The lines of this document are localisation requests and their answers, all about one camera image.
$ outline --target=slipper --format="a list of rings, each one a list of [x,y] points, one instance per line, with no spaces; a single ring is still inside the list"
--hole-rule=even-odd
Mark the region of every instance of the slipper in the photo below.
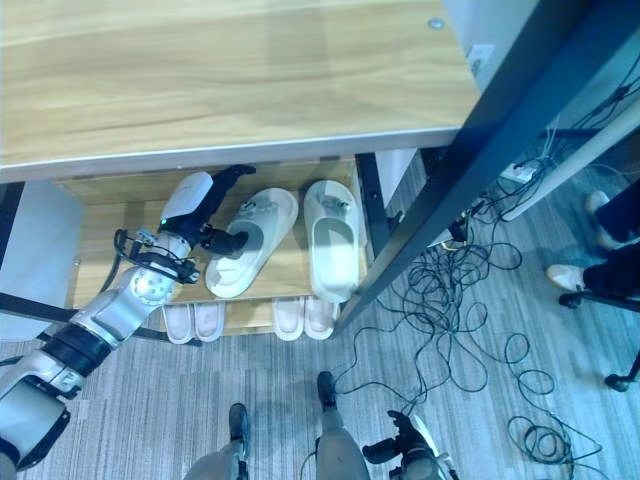
[[[286,342],[296,340],[304,329],[304,297],[273,299],[273,330]]]
[[[333,333],[339,305],[316,297],[307,297],[304,310],[304,333],[314,340],[326,340]]]
[[[346,302],[358,286],[358,208],[347,187],[316,182],[304,199],[311,288],[327,302]]]
[[[193,338],[193,321],[189,305],[163,305],[160,308],[171,343],[182,345]]]
[[[224,330],[225,302],[194,303],[193,323],[195,336],[203,342],[217,340]]]
[[[249,239],[235,258],[214,256],[207,267],[207,288],[220,298],[244,292],[298,217],[298,201],[286,190],[268,188],[240,207],[227,232],[247,232]]]

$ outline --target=wooden shelf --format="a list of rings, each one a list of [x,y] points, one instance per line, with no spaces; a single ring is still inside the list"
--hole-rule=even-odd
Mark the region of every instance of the wooden shelf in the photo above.
[[[212,218],[214,227],[224,229],[240,205],[253,193],[269,186],[285,186],[302,205],[304,189],[317,180],[330,178],[352,186],[355,164],[352,159],[306,161],[293,166],[260,166],[258,173],[245,177],[232,194],[227,195]],[[113,261],[113,233],[117,228],[135,232],[140,226],[157,228],[164,200],[141,201],[140,198],[168,197],[182,176],[162,173],[155,176],[127,176],[64,182],[85,203],[85,221],[78,248],[78,265],[71,286],[69,304],[80,307],[91,300],[106,278]],[[111,203],[115,199],[137,201]],[[194,249],[198,269],[204,274],[210,254]],[[366,261],[361,248],[361,277]],[[130,265],[122,265],[121,271]],[[196,285],[184,285],[172,303],[216,301],[204,285],[204,275]],[[309,254],[302,208],[293,229],[269,258],[249,289],[227,303],[227,334],[272,331],[273,297],[312,295],[309,281]]]
[[[440,0],[6,0],[1,35],[0,172],[16,181],[131,171],[122,154],[456,129],[478,98]]]

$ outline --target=screw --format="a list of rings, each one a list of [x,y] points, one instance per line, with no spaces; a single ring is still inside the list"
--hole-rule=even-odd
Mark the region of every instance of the screw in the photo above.
[[[429,28],[433,28],[434,30],[442,30],[444,28],[444,20],[438,17],[431,18],[427,22],[427,25]]]

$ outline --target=white sneaker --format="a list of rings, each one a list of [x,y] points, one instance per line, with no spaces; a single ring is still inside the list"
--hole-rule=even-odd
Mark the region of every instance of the white sneaker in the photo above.
[[[616,248],[620,248],[623,243],[614,240],[613,237],[609,235],[609,232],[602,228],[596,218],[596,211],[607,203],[609,203],[607,194],[602,190],[596,190],[587,197],[584,208],[596,225],[596,244],[605,250],[615,250]]]
[[[556,264],[548,267],[545,273],[549,281],[562,290],[579,292],[586,289],[582,278],[584,268]]]
[[[609,197],[602,190],[596,190],[592,192],[584,203],[584,209],[587,211],[589,215],[595,215],[596,211],[609,203]]]

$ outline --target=sneaker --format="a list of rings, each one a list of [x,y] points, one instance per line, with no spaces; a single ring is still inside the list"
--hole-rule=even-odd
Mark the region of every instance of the sneaker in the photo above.
[[[609,203],[609,197],[607,197],[607,194],[602,190],[596,190],[587,197],[584,209],[589,215],[593,216],[600,207],[607,203]]]
[[[231,441],[240,440],[244,458],[249,454],[249,415],[241,403],[234,403],[229,409],[229,437]]]
[[[336,391],[334,390],[331,372],[320,372],[318,375],[318,398],[322,404],[322,411],[336,408]]]
[[[596,218],[596,212],[600,207],[609,203],[609,197],[607,197],[606,193],[601,190],[596,190],[591,195],[587,197],[587,201],[585,202],[584,208],[587,213],[593,219],[593,222],[596,225],[596,244],[599,247],[609,251],[615,250],[616,248],[620,248],[623,244],[614,240],[609,232],[607,232],[602,226],[598,223],[598,219]]]
[[[558,288],[568,292],[580,292],[586,289],[582,274],[584,268],[573,265],[551,265],[546,270],[549,281]]]

